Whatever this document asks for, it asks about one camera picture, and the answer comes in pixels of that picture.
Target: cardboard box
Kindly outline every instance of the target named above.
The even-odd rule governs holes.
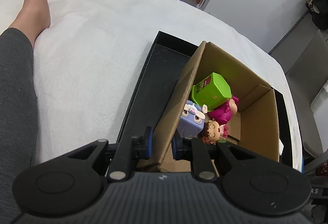
[[[171,140],[192,85],[212,72],[224,77],[231,93],[240,100],[229,121],[229,141],[260,155],[279,160],[279,126],[274,89],[244,64],[211,42],[201,43],[185,65],[170,101],[154,130],[152,157],[139,167],[152,170],[190,171],[190,162],[175,161]]]

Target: purple cartoon toy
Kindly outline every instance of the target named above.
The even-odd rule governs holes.
[[[204,128],[205,113],[207,106],[201,108],[198,104],[187,100],[177,130],[181,137],[196,137]]]
[[[228,121],[237,113],[237,105],[239,99],[236,96],[231,97],[228,101],[220,105],[218,108],[208,112],[209,117],[215,119],[219,125],[227,124]]]

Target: clothing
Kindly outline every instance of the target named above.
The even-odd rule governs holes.
[[[19,215],[11,188],[32,164],[38,130],[33,84],[33,49],[28,38],[10,28],[0,36],[0,223]]]
[[[306,0],[313,23],[320,29],[328,28],[328,0]]]

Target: toy figure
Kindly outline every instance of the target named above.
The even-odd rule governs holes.
[[[227,124],[228,121],[232,118],[232,116],[237,113],[238,103],[239,99],[236,96],[232,95],[231,99],[229,99],[213,111],[208,112],[208,115],[211,118],[215,119],[220,125]]]
[[[191,97],[196,104],[206,104],[208,111],[212,111],[231,98],[231,91],[221,75],[212,73],[192,87]]]
[[[228,136],[228,129],[226,125],[219,125],[216,121],[210,120],[204,124],[201,139],[205,144],[215,144],[218,140]]]
[[[204,127],[204,113],[207,113],[206,105],[201,108],[199,105],[187,100],[177,127],[180,136],[196,137]]]

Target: foot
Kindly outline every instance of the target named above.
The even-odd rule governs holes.
[[[10,28],[19,29],[34,46],[37,36],[49,26],[48,0],[24,0],[23,8]]]

